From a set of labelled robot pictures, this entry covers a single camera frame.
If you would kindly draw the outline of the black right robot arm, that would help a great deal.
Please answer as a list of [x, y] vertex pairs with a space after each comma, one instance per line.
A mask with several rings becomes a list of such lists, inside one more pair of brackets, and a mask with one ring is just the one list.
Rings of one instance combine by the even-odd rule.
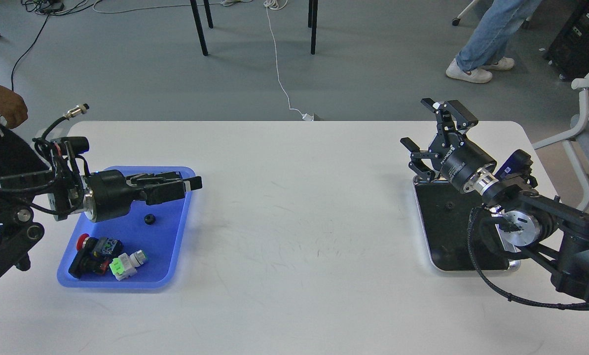
[[[549, 199], [536, 191], [533, 161], [516, 150], [497, 169], [497, 162], [467, 137], [478, 119], [457, 100], [421, 103], [435, 115], [437, 132], [427, 150], [409, 137], [401, 144], [410, 152], [408, 166], [415, 182], [450, 184], [461, 194], [477, 193], [481, 205], [470, 211], [466, 247], [470, 261], [482, 280], [510, 302], [574, 311], [589, 311], [589, 213]], [[488, 249], [509, 260], [530, 259], [550, 272], [557, 292], [579, 299], [578, 303], [543, 303], [518, 297], [492, 283], [482, 272], [473, 249], [473, 236], [489, 225], [501, 231], [502, 239], [517, 251]]]

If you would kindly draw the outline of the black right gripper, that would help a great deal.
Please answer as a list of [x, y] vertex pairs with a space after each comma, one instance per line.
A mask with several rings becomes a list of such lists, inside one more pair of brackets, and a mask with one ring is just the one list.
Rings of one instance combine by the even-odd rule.
[[[400, 139], [410, 152], [408, 166], [420, 181], [433, 182], [442, 175], [459, 192], [470, 192], [473, 188], [467, 186], [468, 181], [475, 173], [481, 168], [492, 173], [497, 164], [486, 151], [466, 137], [466, 132], [478, 124], [477, 117], [458, 100], [437, 103], [423, 98], [421, 103], [435, 114], [437, 133], [429, 146], [430, 152], [420, 150], [409, 137]], [[430, 159], [434, 169], [429, 168], [424, 159]]]

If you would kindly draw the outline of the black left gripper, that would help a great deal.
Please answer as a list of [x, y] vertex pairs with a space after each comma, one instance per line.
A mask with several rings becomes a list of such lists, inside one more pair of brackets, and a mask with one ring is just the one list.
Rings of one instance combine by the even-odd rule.
[[85, 178], [85, 185], [83, 213], [93, 223], [127, 215], [133, 201], [158, 205], [183, 199], [186, 192], [203, 187], [201, 176], [182, 179], [178, 172], [163, 172], [126, 178], [116, 169], [93, 173]]

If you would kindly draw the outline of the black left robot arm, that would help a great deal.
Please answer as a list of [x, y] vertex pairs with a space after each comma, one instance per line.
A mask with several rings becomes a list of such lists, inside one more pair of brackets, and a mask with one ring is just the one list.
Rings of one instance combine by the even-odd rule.
[[28, 252], [45, 232], [33, 221], [34, 210], [53, 215], [56, 220], [84, 213], [97, 223], [127, 215], [134, 201], [158, 205], [202, 188], [200, 176], [184, 178], [179, 172], [125, 176], [119, 170], [90, 173], [85, 166], [81, 173], [76, 159], [89, 150], [88, 139], [46, 137], [58, 124], [88, 109], [88, 104], [77, 105], [34, 140], [49, 170], [0, 177], [0, 278], [12, 267], [29, 270]]

